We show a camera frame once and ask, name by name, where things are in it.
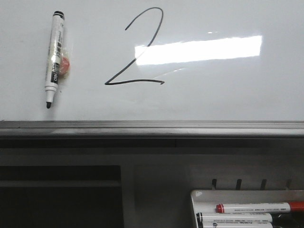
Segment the white surface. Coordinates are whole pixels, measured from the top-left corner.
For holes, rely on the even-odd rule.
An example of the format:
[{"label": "white surface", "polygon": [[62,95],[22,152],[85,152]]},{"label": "white surface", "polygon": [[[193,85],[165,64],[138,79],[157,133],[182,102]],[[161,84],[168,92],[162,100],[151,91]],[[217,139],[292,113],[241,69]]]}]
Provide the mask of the white surface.
[{"label": "white surface", "polygon": [[[147,45],[150,49],[106,85]],[[46,108],[52,14],[70,75]],[[0,120],[304,120],[302,0],[4,0]]]}]

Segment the marker barrel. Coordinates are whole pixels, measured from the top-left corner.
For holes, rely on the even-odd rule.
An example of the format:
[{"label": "marker barrel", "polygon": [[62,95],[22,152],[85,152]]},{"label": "marker barrel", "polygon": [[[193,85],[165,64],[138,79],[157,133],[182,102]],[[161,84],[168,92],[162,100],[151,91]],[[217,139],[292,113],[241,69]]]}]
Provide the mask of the marker barrel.
[{"label": "marker barrel", "polygon": [[53,97],[58,87],[64,21],[64,14],[60,11],[55,11],[53,14],[51,39],[49,43],[47,59],[48,61],[45,84],[45,91],[47,92],[47,103],[53,102]]},{"label": "marker barrel", "polygon": [[260,223],[217,223],[204,222],[203,228],[273,228],[270,222]]},{"label": "marker barrel", "polygon": [[218,213],[288,213],[304,211],[304,202],[251,203],[251,204],[218,204]]},{"label": "marker barrel", "polygon": [[197,213],[198,223],[200,222],[272,222],[272,216],[269,213]]}]

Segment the whiteboard tray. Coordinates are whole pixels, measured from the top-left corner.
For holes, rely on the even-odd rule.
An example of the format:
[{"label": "whiteboard tray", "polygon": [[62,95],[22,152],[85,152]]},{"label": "whiteboard tray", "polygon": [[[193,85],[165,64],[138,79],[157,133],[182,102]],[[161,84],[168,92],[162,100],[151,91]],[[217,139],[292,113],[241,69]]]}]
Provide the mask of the whiteboard tray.
[{"label": "whiteboard tray", "polygon": [[219,203],[261,203],[303,201],[304,190],[193,190],[191,192],[193,227],[196,213],[216,212]]}]

